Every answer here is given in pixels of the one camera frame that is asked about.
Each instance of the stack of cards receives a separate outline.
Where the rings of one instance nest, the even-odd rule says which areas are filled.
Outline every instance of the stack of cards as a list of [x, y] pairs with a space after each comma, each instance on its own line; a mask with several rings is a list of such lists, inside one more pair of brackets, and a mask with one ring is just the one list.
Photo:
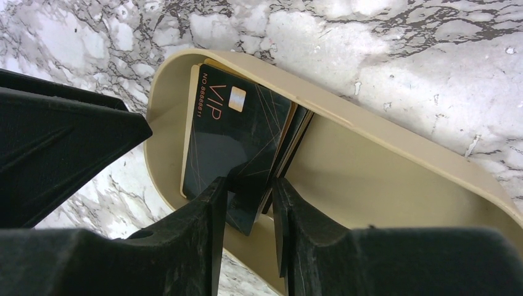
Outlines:
[[249, 235], [313, 113], [212, 59], [192, 66], [189, 87], [181, 193], [227, 177], [227, 222]]

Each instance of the marble surface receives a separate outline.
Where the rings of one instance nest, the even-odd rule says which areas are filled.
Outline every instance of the marble surface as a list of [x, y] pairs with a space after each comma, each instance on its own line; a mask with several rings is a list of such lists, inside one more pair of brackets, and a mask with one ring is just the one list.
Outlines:
[[[253, 54], [468, 157], [523, 209], [520, 0], [0, 0], [0, 67], [122, 98], [189, 47]], [[125, 237], [170, 213], [142, 147], [39, 228]], [[220, 295], [273, 295], [224, 256]]]

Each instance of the black plastic piece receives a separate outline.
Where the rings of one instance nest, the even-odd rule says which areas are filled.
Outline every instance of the black plastic piece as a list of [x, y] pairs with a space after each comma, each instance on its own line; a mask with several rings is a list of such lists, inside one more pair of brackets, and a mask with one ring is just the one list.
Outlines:
[[523, 295], [515, 248], [486, 228], [355, 229], [273, 186], [278, 266], [287, 294]]
[[0, 84], [0, 228], [36, 225], [152, 135], [118, 99], [6, 71]]
[[35, 77], [0, 69], [0, 88], [9, 88], [47, 97], [60, 97], [111, 109], [128, 111], [122, 100], [91, 91], [58, 84]]
[[224, 184], [218, 178], [128, 239], [82, 229], [0, 231], [0, 295], [217, 295]]

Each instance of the beige card holder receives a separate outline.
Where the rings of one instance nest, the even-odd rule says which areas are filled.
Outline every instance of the beige card holder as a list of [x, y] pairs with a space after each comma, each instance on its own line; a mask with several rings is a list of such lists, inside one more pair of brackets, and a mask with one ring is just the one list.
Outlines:
[[[417, 134], [262, 60], [237, 52], [188, 49], [155, 74], [147, 108], [149, 174], [173, 209], [180, 194], [191, 67], [206, 58], [314, 111], [286, 178], [302, 197], [348, 228], [489, 226], [523, 253], [523, 219], [479, 166]], [[262, 215], [245, 237], [229, 226], [224, 248], [272, 288], [278, 277], [273, 221]]]

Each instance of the beige plastic tray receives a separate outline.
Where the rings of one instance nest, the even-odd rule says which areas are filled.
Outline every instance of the beige plastic tray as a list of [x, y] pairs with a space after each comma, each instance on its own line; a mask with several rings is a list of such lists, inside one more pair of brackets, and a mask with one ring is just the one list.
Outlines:
[[[348, 228], [491, 226], [523, 253], [521, 213], [483, 169], [406, 129], [262, 60], [189, 49], [158, 69], [147, 121], [149, 174], [173, 209], [180, 193], [191, 66], [210, 57], [316, 113], [287, 173], [302, 197]], [[252, 235], [226, 227], [224, 248], [284, 293], [274, 226], [262, 215]]]

